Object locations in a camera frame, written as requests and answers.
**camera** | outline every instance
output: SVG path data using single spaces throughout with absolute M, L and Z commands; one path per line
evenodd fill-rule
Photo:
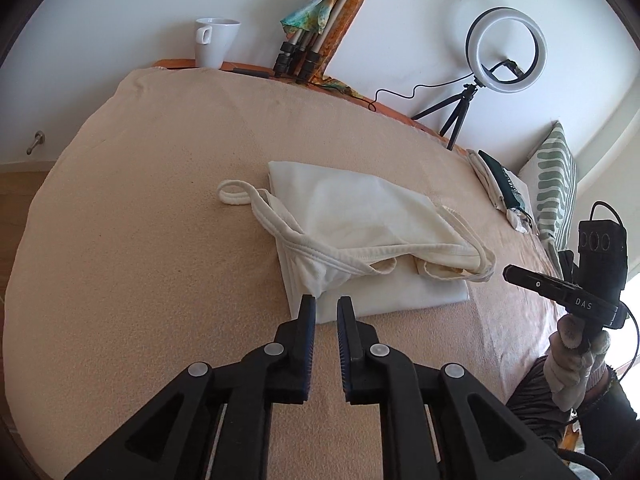
M 608 208 L 613 220 L 593 220 L 597 206 Z M 533 290 L 565 307 L 568 313 L 583 319 L 583 343 L 603 328 L 619 329 L 625 324 L 628 309 L 620 301 L 627 274 L 626 229 L 620 216 L 605 202 L 596 202 L 589 220 L 578 225 L 578 254 L 580 266 L 572 264 L 564 277 L 558 280 L 545 274 L 509 265 L 502 276 L 513 285 Z

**glove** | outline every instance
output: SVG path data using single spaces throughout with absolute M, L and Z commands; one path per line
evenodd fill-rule
M 590 348 L 580 354 L 578 346 L 584 325 L 581 318 L 566 314 L 558 321 L 558 331 L 549 337 L 544 374 L 553 402 L 563 412 L 576 410 L 584 394 L 600 381 L 606 370 L 604 357 L 609 350 L 609 332 L 602 330 L 591 339 Z

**tripod leg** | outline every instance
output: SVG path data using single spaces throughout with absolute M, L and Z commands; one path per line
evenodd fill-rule
M 460 101 L 459 107 L 460 113 L 458 115 L 458 120 L 456 121 L 456 125 L 453 127 L 453 131 L 447 145 L 447 149 L 449 151 L 453 150 L 453 146 L 456 143 L 456 139 L 458 138 L 458 134 L 460 133 L 460 128 L 462 127 L 462 123 L 465 120 L 466 113 L 469 110 L 469 101 L 467 101 L 466 99 L 462 99 L 462 101 Z
M 412 117 L 412 120 L 417 121 L 418 119 L 421 119 L 426 115 L 433 114 L 435 111 L 440 110 L 441 108 L 444 108 L 445 106 L 450 105 L 451 103 L 455 103 L 459 99 L 462 99 L 462 94 L 452 95 L 451 97 L 444 99 L 444 101 L 436 105 L 433 105 L 431 108 L 427 108 L 425 111 L 420 112 L 417 115 L 414 115 Z
M 453 110 L 453 112 L 451 113 L 451 115 L 449 116 L 449 119 L 447 119 L 447 122 L 444 123 L 444 126 L 442 127 L 442 129 L 440 130 L 440 136 L 444 137 L 444 135 L 447 133 L 447 131 L 449 131 L 449 128 L 451 127 L 451 125 L 453 124 L 453 122 L 460 117 L 460 110 L 462 109 L 462 105 L 463 105 L 464 101 L 460 101 L 458 103 L 458 106 L 456 106 L 456 109 Z

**beige blanket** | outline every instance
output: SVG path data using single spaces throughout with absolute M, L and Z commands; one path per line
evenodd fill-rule
M 270 160 L 423 193 L 468 219 L 497 269 L 551 272 L 537 238 L 511 228 L 469 163 L 422 131 L 281 82 L 135 71 L 37 193 L 6 294 L 6 394 L 53 478 L 191 362 L 236 362 L 289 319 L 273 238 L 250 208 L 215 199 L 229 175 L 267 187 Z M 459 362 L 506 400 L 545 350 L 555 307 L 500 272 L 470 294 L 366 321 L 416 362 Z M 270 478 L 381 478 L 380 453 L 377 408 L 344 402 L 335 323 L 318 326 L 310 401 L 274 408 Z

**ring light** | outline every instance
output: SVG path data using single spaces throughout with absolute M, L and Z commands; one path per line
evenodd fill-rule
M 536 46 L 536 53 L 531 67 L 518 78 L 511 81 L 500 81 L 487 67 L 480 61 L 480 44 L 487 31 L 498 22 L 504 20 L 514 20 L 522 23 L 529 29 Z M 529 16 L 516 9 L 509 7 L 496 7 L 489 9 L 478 16 L 473 22 L 469 33 L 466 36 L 466 61 L 474 73 L 474 76 L 482 86 L 501 92 L 512 94 L 524 90 L 540 77 L 546 65 L 546 41 L 540 27 Z
M 480 61 L 480 44 L 482 38 L 487 31 L 498 22 L 504 20 L 515 20 L 522 23 L 529 29 L 531 36 L 533 37 L 534 44 L 536 45 L 536 54 L 533 57 L 533 63 L 526 72 L 523 72 L 517 63 L 511 59 L 505 59 L 491 69 L 485 67 Z M 529 16 L 510 7 L 495 7 L 489 9 L 480 14 L 476 20 L 472 23 L 469 33 L 466 35 L 466 62 L 469 63 L 469 68 L 472 70 L 475 76 L 475 81 L 472 84 L 466 84 L 464 91 L 457 95 L 444 99 L 444 101 L 433 105 L 431 108 L 427 108 L 425 111 L 414 115 L 412 119 L 417 121 L 426 115 L 432 114 L 445 106 L 458 102 L 456 109 L 450 115 L 447 122 L 444 124 L 440 131 L 440 136 L 443 137 L 447 133 L 447 130 L 453 126 L 453 131 L 447 145 L 448 150 L 452 150 L 456 143 L 462 122 L 465 120 L 466 112 L 469 110 L 469 103 L 474 98 L 478 87 L 487 87 L 496 92 L 502 94 L 513 94 L 520 92 L 521 90 L 529 88 L 542 74 L 546 65 L 546 41 L 542 35 L 540 27 Z M 498 67 L 505 66 L 516 79 L 510 81 L 501 81 L 495 75 L 494 72 Z

